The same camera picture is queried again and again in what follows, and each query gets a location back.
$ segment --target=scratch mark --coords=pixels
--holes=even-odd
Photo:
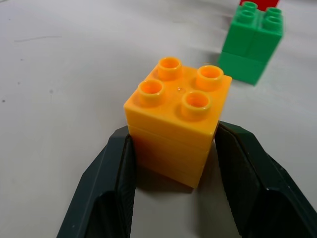
[[[33,38],[28,38],[28,39],[15,40],[14,42],[21,43],[21,42],[35,41],[35,40],[41,40],[41,39],[46,39],[46,38],[61,38],[61,36],[39,36],[39,37],[33,37]]]

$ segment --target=white surface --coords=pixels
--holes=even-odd
[[[125,125],[122,105],[137,84],[163,56],[198,67],[219,53],[237,2],[1,1],[0,237],[56,237],[82,173]],[[282,43],[256,87],[232,83],[221,119],[253,132],[316,209],[317,5],[280,7]],[[207,191],[213,202],[199,221],[199,192],[138,188],[131,237],[212,232],[196,222],[214,224],[214,237],[236,236],[230,210],[217,204],[223,191]]]

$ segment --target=yellow toy brick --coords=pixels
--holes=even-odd
[[[231,80],[213,65],[161,59],[124,104],[138,163],[196,187]]]

